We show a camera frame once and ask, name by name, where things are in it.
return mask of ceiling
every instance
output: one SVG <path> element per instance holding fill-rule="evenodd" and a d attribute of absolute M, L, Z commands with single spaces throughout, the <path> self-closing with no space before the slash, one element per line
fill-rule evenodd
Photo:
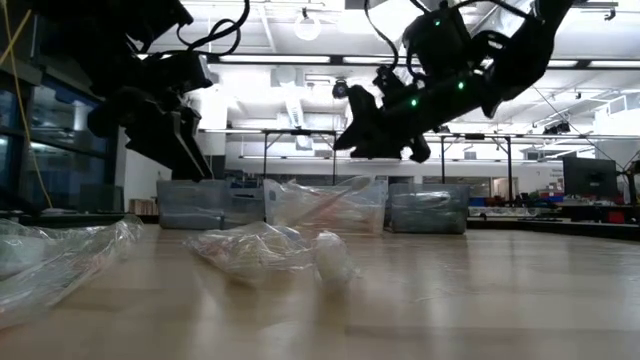
<path fill-rule="evenodd" d="M 429 8 L 437 3 L 430 0 L 422 2 Z M 520 7 L 528 5 L 527 0 L 508 2 Z M 192 25 L 181 32 L 182 37 L 190 42 L 206 35 L 220 19 L 236 19 L 242 11 L 242 2 L 239 0 L 193 0 L 183 3 L 195 19 Z M 372 4 L 376 3 L 380 1 L 372 0 Z M 394 26 L 404 28 L 415 17 L 405 16 L 415 11 L 408 0 L 387 0 L 385 3 L 388 6 L 386 13 L 376 16 L 374 22 L 377 20 L 377 25 L 388 28 L 388 32 L 393 32 Z M 385 3 L 374 6 L 372 11 L 385 6 Z M 636 35 L 640 34 L 640 8 L 628 7 L 625 0 L 620 4 L 617 16 L 612 21 L 604 21 L 608 10 L 572 9 L 557 34 L 554 59 L 640 59 L 640 36 Z M 320 33 L 311 41 L 301 37 L 309 35 L 308 31 L 310 28 L 313 30 L 314 25 L 296 25 L 303 7 L 308 9 L 310 17 L 320 23 Z M 496 10 L 488 2 L 465 9 L 463 17 L 472 33 L 488 28 L 500 30 L 508 27 L 512 20 L 508 14 Z M 389 54 L 388 46 L 372 33 L 366 22 L 362 23 L 362 19 L 361 10 L 345 10 L 344 0 L 252 1 L 250 16 L 242 27 L 242 39 L 236 53 Z M 206 45 L 202 50 L 224 51 L 233 41 L 233 36 L 229 36 Z M 184 49 L 184 45 L 178 41 L 175 31 L 169 31 L 154 44 L 151 51 L 175 49 Z M 297 90 L 295 96 L 299 98 L 305 114 L 349 113 L 346 101 L 335 100 L 331 96 L 333 79 L 336 77 L 347 78 L 350 85 L 366 85 L 374 93 L 377 90 L 371 86 L 375 75 L 373 67 L 296 67 L 303 77 L 323 75 L 331 79 L 329 83 L 303 81 L 304 86 Z M 211 71 L 220 75 L 220 84 L 217 86 L 226 98 L 228 119 L 234 126 L 238 127 L 244 121 L 256 127 L 259 124 L 256 120 L 273 121 L 278 113 L 287 111 L 285 101 L 291 92 L 272 86 L 271 72 L 274 68 L 271 65 L 210 65 Z M 589 125 L 593 122 L 593 109 L 619 98 L 621 94 L 640 89 L 640 71 L 549 70 L 536 88 L 551 105 L 538 91 L 529 89 L 514 101 L 503 104 L 494 119 L 486 119 L 477 110 L 456 119 L 452 126 L 464 127 L 464 130 L 458 131 L 465 132 L 521 132 L 531 130 L 532 125 L 536 125 L 538 130 L 535 132 L 542 132 L 545 124 L 558 119 L 557 116 L 553 117 L 556 113 L 553 108 L 568 110 L 573 124 Z"/>

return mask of wooden floor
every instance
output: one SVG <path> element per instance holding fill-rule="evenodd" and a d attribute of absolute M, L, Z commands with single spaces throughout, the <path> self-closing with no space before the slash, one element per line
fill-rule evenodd
<path fill-rule="evenodd" d="M 229 284 L 149 227 L 125 263 L 40 321 L 0 331 L 0 359 L 638 359 L 640 243 L 525 232 L 347 239 L 345 294 L 313 274 Z"/>

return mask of metal frame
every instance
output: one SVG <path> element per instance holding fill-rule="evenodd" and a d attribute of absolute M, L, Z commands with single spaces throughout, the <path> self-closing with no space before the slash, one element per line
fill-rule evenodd
<path fill-rule="evenodd" d="M 456 140 L 462 137 L 464 137 L 465 139 L 469 138 L 470 140 L 484 140 L 485 138 L 488 138 L 493 140 L 493 142 L 496 143 L 500 147 L 500 149 L 502 149 L 502 151 L 507 153 L 507 179 L 508 179 L 507 181 L 509 181 L 509 204 L 513 206 L 514 193 L 513 193 L 513 159 L 511 157 L 511 135 L 466 134 L 461 136 L 461 134 L 442 134 L 438 136 L 440 136 L 440 161 L 442 164 L 442 183 L 443 184 L 446 183 L 446 177 L 445 177 L 446 161 L 444 156 L 448 148 L 447 149 L 444 148 L 444 142 L 447 137 L 455 137 Z M 507 142 L 506 149 L 504 148 L 504 146 L 502 146 L 502 144 L 498 142 L 498 139 L 506 140 Z"/>
<path fill-rule="evenodd" d="M 312 135 L 320 135 L 320 137 L 322 138 L 322 140 L 324 140 L 324 142 L 326 142 L 329 147 L 331 148 L 331 150 L 333 151 L 333 180 L 332 183 L 333 185 L 336 185 L 336 180 L 337 180 L 337 171 L 338 171 L 338 162 L 337 162 L 337 152 L 336 150 L 333 148 L 333 145 L 331 145 L 327 139 L 325 139 L 324 135 L 327 136 L 333 136 L 333 143 L 336 143 L 336 140 L 338 139 L 338 132 L 335 130 L 306 130 L 306 129 L 288 129 L 288 130 L 269 130 L 269 129 L 264 129 L 262 130 L 262 133 L 264 134 L 264 153 L 262 155 L 262 179 L 264 181 L 264 179 L 267 178 L 267 151 L 269 150 L 269 148 L 276 143 L 276 141 L 280 140 L 280 138 L 282 137 L 282 135 L 292 135 L 292 136 L 312 136 Z M 278 136 L 271 142 L 269 143 L 269 135 L 271 134 L 278 134 Z"/>

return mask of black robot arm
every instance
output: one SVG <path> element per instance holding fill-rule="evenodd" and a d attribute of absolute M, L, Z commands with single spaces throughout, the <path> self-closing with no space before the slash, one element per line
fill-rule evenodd
<path fill-rule="evenodd" d="M 193 22 L 179 0 L 25 1 L 55 27 L 46 34 L 41 52 L 73 58 L 91 80 L 93 93 L 105 98 L 88 118 L 96 136 L 113 136 L 124 127 L 126 147 L 172 169 L 174 178 L 212 177 L 194 138 L 201 116 L 187 106 L 185 94 L 213 84 L 204 53 L 197 48 L 235 33 L 236 41 L 226 53 L 233 52 L 249 14 L 249 0 L 244 1 L 240 19 L 223 19 L 208 36 L 185 43 L 186 50 L 145 59 L 138 55 L 161 35 Z M 219 30 L 223 24 L 230 25 Z M 134 41 L 142 44 L 139 49 Z"/>
<path fill-rule="evenodd" d="M 494 31 L 471 37 L 460 5 L 448 7 L 443 1 L 440 9 L 425 11 L 403 35 L 407 63 L 417 56 L 425 73 L 411 71 L 414 83 L 404 86 L 398 85 L 393 68 L 378 69 L 374 84 L 384 95 L 380 108 L 363 101 L 371 96 L 364 89 L 349 91 L 351 108 L 357 111 L 336 149 L 355 148 L 352 157 L 399 158 L 400 151 L 410 147 L 412 160 L 426 161 L 430 150 L 425 132 L 476 108 L 491 118 L 503 101 L 514 99 L 544 75 L 555 34 L 575 2 L 535 1 L 528 14 L 518 13 L 525 20 L 510 38 Z"/>

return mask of black cable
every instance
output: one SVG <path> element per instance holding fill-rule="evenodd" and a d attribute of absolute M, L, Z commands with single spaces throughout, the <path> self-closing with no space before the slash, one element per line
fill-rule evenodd
<path fill-rule="evenodd" d="M 637 157 L 638 155 L 640 155 L 640 150 L 636 151 L 636 153 L 635 153 L 635 154 L 633 154 L 633 157 L 631 157 L 631 159 L 630 159 L 629 161 L 627 161 L 627 163 L 626 163 L 626 164 L 624 164 L 624 169 L 623 169 L 623 170 L 626 170 L 626 169 L 627 169 L 627 166 L 629 166 L 629 165 L 633 162 L 633 160 L 635 160 L 635 159 L 636 159 L 636 157 Z"/>
<path fill-rule="evenodd" d="M 250 10 L 251 10 L 251 4 L 249 3 L 249 0 L 244 0 L 244 9 L 242 11 L 242 15 L 240 15 L 240 18 L 237 21 L 233 21 L 231 19 L 222 19 L 218 21 L 209 32 L 209 35 L 194 41 L 187 48 L 187 51 L 193 51 L 194 49 L 204 46 L 207 43 L 223 38 L 227 35 L 230 35 L 233 32 L 237 32 L 238 30 L 240 30 L 240 27 L 244 25 L 245 21 L 247 21 Z M 226 23 L 231 23 L 232 25 L 220 31 L 219 33 L 216 33 L 216 31 L 220 28 L 220 26 Z"/>
<path fill-rule="evenodd" d="M 413 4 L 413 6 L 417 7 L 418 9 L 422 10 L 422 12 L 429 12 L 429 10 L 424 6 L 424 4 L 420 3 L 420 1 L 418 0 L 409 0 L 411 1 L 411 3 Z"/>
<path fill-rule="evenodd" d="M 378 28 L 373 24 L 373 21 L 371 21 L 371 17 L 369 17 L 369 0 L 364 0 L 364 15 L 367 17 L 369 24 L 371 25 L 373 30 L 375 30 L 376 34 L 378 34 L 378 36 L 380 36 L 382 40 L 384 40 L 384 42 L 386 42 L 387 45 L 389 45 L 389 47 L 391 48 L 391 52 L 393 52 L 393 63 L 391 64 L 391 67 L 389 68 L 389 70 L 393 71 L 396 68 L 396 66 L 398 66 L 398 61 L 400 59 L 400 55 L 398 54 L 398 49 L 393 44 L 393 41 L 391 41 L 391 39 L 389 39 L 385 34 L 383 34 L 382 31 L 378 30 Z"/>
<path fill-rule="evenodd" d="M 533 20 L 533 21 L 540 21 L 540 19 L 538 19 L 537 17 L 531 15 L 531 14 L 527 14 L 526 12 L 518 9 L 517 7 L 513 6 L 513 5 L 509 5 L 506 2 L 502 1 L 502 0 L 467 0 L 467 1 L 463 1 L 463 2 L 459 2 L 457 4 L 455 4 L 454 6 L 451 7 L 451 9 L 459 9 L 461 7 L 464 6 L 468 6 L 477 2 L 483 2 L 483 1 L 488 1 L 491 3 L 494 3 L 498 6 L 500 6 L 501 8 L 504 8 L 505 10 L 508 10 L 512 13 L 514 13 L 515 15 L 520 16 L 521 18 L 527 19 L 527 20 Z"/>
<path fill-rule="evenodd" d="M 178 40 L 180 40 L 182 45 L 189 47 L 191 46 L 191 43 L 183 39 L 182 36 L 180 35 L 180 30 L 182 30 L 183 26 L 184 25 L 178 26 L 178 29 L 176 30 L 176 36 L 178 37 Z"/>
<path fill-rule="evenodd" d="M 623 168 L 622 166 L 620 166 L 620 164 L 618 164 L 618 162 L 617 162 L 617 161 L 613 160 L 613 158 L 611 158 L 611 157 L 610 157 L 609 155 L 607 155 L 604 151 L 602 151 L 602 150 L 601 150 L 601 149 L 600 149 L 600 148 L 599 148 L 599 147 L 598 147 L 598 146 L 597 146 L 593 141 L 591 141 L 587 136 L 585 136 L 585 135 L 584 135 L 584 134 L 582 134 L 578 129 L 576 129 L 576 127 L 575 127 L 575 126 L 573 126 L 573 124 L 571 124 L 571 122 L 569 122 L 569 119 L 567 119 L 567 118 L 566 118 L 562 113 L 560 113 L 560 112 L 556 109 L 556 107 L 555 107 L 555 106 L 553 106 L 553 104 L 552 104 L 551 102 L 549 102 L 549 100 L 547 100 L 547 98 L 546 98 L 544 95 L 542 95 L 542 93 L 540 92 L 540 90 L 538 90 L 538 88 L 536 88 L 535 86 L 532 86 L 532 88 L 533 88 L 533 89 L 534 89 L 534 90 L 535 90 L 535 91 L 540 95 L 540 97 L 542 97 L 542 100 L 544 100 L 544 102 L 546 102 L 546 103 L 547 103 L 547 105 L 549 105 L 549 106 L 551 107 L 551 109 L 553 109 L 553 111 L 555 111 L 555 112 L 556 112 L 556 114 L 558 114 L 558 115 L 562 118 L 562 120 L 566 121 L 566 122 L 567 122 L 567 124 L 569 124 L 569 126 L 571 126 L 571 128 L 572 128 L 575 132 L 577 132 L 580 136 L 582 136 L 585 140 L 587 140 L 587 142 L 588 142 L 589 144 L 591 144 L 591 146 L 593 146 L 593 148 L 594 148 L 594 149 L 596 149 L 596 150 L 600 151 L 600 153 L 601 153 L 602 155 L 604 155 L 607 159 L 609 159 L 609 160 L 611 160 L 611 161 L 615 162 L 615 163 L 616 163 L 616 166 L 620 167 L 620 168 L 622 169 L 622 171 L 624 171 L 624 168 Z"/>

